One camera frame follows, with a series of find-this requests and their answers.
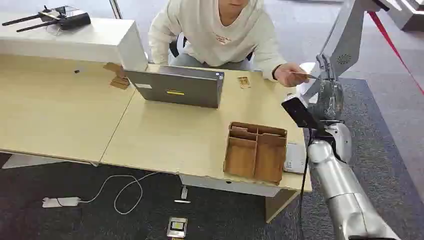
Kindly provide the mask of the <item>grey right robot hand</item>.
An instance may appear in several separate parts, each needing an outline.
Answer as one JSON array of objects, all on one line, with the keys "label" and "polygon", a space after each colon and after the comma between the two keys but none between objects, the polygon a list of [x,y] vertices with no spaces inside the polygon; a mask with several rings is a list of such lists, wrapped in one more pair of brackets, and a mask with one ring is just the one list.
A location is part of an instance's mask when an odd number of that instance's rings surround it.
[{"label": "grey right robot hand", "polygon": [[317,101],[310,107],[315,118],[321,121],[338,121],[344,108],[343,86],[336,76],[330,59],[323,53],[317,55],[321,73]]}]

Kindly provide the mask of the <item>person's hand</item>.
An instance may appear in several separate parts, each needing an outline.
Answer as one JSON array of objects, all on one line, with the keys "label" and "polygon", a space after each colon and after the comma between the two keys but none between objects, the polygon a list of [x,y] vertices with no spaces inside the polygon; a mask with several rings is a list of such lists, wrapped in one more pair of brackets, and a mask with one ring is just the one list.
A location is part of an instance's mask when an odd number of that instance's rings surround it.
[{"label": "person's hand", "polygon": [[281,85],[291,88],[303,83],[308,83],[310,80],[306,74],[307,73],[299,65],[288,62],[277,66],[272,76]]}]

